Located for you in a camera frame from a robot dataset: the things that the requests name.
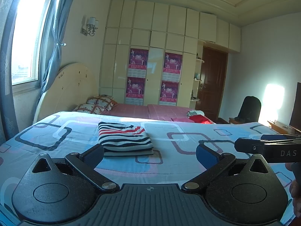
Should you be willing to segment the white red black striped sweater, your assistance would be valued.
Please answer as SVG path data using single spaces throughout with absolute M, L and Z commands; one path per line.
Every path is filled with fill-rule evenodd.
M 153 143 L 145 129 L 132 124 L 99 122 L 98 143 L 104 148 L 104 156 L 153 155 Z

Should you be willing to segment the wooden side table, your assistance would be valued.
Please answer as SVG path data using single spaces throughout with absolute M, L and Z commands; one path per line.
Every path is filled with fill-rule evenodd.
M 295 134 L 295 135 L 300 135 L 300 131 L 294 129 L 293 127 L 289 125 L 285 125 L 281 123 L 280 121 L 268 121 L 269 125 L 271 128 L 280 133 L 280 134 Z

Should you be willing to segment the black chair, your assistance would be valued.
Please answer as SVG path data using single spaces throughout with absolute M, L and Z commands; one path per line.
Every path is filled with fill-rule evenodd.
M 229 118 L 229 124 L 246 124 L 258 122 L 261 111 L 261 102 L 254 96 L 246 96 L 238 116 Z

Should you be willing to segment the dark television screen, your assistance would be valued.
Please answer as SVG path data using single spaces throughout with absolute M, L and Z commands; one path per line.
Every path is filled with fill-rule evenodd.
M 301 129 L 301 82 L 297 83 L 293 112 L 289 124 L 292 128 L 300 132 Z

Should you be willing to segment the red folded cloth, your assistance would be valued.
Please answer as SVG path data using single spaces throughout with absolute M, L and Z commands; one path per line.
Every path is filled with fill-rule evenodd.
M 213 124 L 213 121 L 203 115 L 193 115 L 190 116 L 189 119 L 198 124 Z

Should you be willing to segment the white green folded cloth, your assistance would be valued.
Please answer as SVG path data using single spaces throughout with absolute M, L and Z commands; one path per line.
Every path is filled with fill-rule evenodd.
M 187 117 L 196 116 L 196 115 L 205 116 L 204 112 L 201 110 L 190 110 L 187 112 Z

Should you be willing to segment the patterned pillow near headboard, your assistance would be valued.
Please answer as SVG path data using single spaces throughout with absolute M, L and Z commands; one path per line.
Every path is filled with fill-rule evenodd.
M 111 111 L 112 108 L 118 105 L 118 103 L 109 95 L 100 95 L 87 99 L 87 104 L 100 106 L 106 111 Z

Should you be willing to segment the pink bed cover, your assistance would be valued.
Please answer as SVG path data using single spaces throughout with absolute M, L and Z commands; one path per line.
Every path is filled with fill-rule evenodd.
M 111 111 L 104 111 L 101 115 L 118 117 L 132 117 L 162 121 L 193 122 L 187 117 L 187 112 L 192 109 L 177 106 L 147 105 L 135 106 L 118 104 Z

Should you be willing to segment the lower right pink poster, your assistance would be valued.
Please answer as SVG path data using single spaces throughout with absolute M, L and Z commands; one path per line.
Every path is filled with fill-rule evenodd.
M 160 91 L 161 102 L 176 103 L 178 97 L 178 82 L 162 81 Z

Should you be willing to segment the pink poster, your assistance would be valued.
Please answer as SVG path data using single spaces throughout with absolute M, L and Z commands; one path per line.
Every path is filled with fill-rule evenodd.
M 183 55 L 165 53 L 163 72 L 174 73 L 179 75 L 181 73 L 182 57 Z
M 126 94 L 127 98 L 143 98 L 145 88 L 145 78 L 129 76 L 127 79 Z
M 178 82 L 162 81 L 160 91 L 161 102 L 176 103 L 178 97 Z
M 148 60 L 148 50 L 131 48 L 128 62 L 129 69 L 146 70 Z

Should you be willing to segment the cream rounded headboard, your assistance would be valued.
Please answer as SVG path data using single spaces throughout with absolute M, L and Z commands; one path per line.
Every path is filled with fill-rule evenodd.
M 72 111 L 97 95 L 97 82 L 92 71 L 81 63 L 68 64 L 59 71 L 50 89 L 42 94 L 33 123 L 60 111 Z

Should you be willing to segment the brown wooden door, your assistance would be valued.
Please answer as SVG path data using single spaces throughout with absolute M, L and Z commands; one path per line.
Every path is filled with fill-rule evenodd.
M 195 108 L 203 111 L 213 122 L 218 120 L 224 84 L 226 80 L 228 53 L 210 47 L 203 48 L 201 82 Z

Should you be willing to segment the lower left pink poster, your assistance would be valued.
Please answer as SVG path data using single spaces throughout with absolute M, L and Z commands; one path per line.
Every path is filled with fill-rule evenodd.
M 129 76 L 127 79 L 126 94 L 127 98 L 143 98 L 145 88 L 145 78 Z

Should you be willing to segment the upper right pink poster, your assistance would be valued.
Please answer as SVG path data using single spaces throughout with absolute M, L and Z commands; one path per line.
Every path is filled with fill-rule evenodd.
M 163 72 L 174 73 L 179 75 L 181 73 L 182 57 L 183 55 L 165 53 Z

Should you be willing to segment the cream built-in wardrobe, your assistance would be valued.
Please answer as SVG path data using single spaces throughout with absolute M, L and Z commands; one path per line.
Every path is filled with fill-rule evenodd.
M 240 52 L 239 27 L 213 14 L 173 5 L 112 0 L 110 4 L 102 66 L 100 93 L 129 105 L 172 105 L 188 107 L 193 84 L 201 79 L 203 45 Z M 148 50 L 146 70 L 129 69 L 131 48 Z M 183 55 L 181 73 L 164 73 L 165 53 Z M 145 78 L 143 98 L 127 98 L 128 77 Z M 162 81 L 178 82 L 176 103 L 161 102 Z

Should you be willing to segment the upper left pink poster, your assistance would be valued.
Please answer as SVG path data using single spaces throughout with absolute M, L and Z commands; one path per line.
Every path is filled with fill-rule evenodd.
M 148 60 L 148 50 L 131 48 L 128 62 L 129 69 L 146 70 Z

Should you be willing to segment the window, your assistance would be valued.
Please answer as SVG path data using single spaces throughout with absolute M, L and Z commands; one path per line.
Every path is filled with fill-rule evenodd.
M 20 0 L 14 26 L 11 59 L 12 85 L 39 80 L 43 31 L 52 0 Z

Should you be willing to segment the wall lamp with shades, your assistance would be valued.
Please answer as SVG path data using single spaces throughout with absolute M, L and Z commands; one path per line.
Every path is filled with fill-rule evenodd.
M 87 20 L 86 23 L 86 28 L 82 27 L 81 28 L 81 34 L 84 36 L 94 36 L 96 30 L 98 29 L 99 26 L 99 21 L 95 17 L 90 17 Z

